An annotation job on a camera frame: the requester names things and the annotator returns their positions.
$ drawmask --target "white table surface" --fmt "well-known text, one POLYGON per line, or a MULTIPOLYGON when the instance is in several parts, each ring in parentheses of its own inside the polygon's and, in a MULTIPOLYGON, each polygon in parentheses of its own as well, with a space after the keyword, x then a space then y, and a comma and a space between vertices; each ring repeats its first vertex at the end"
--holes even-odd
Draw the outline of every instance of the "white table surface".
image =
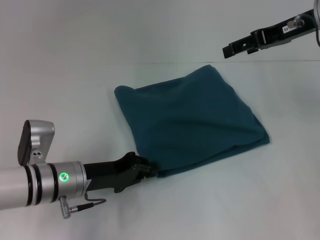
POLYGON ((314 33, 252 55, 222 55, 229 42, 307 11, 309 2, 0 1, 2 168, 18 165, 26 119, 54 122, 48 162, 113 161, 135 151, 114 89, 183 77, 206 64, 271 137, 269 145, 119 194, 95 191, 92 197, 107 202, 68 220, 58 202, 3 210, 0 238, 318 240, 320 49, 314 33))

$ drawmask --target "dark green cloth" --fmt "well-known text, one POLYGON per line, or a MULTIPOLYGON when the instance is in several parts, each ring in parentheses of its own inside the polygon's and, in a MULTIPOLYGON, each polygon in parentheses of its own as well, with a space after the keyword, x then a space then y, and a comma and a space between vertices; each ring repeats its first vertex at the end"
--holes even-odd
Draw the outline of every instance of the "dark green cloth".
POLYGON ((114 94, 139 155, 158 164, 159 177, 270 142, 251 109, 211 65, 138 89, 119 86, 114 94))

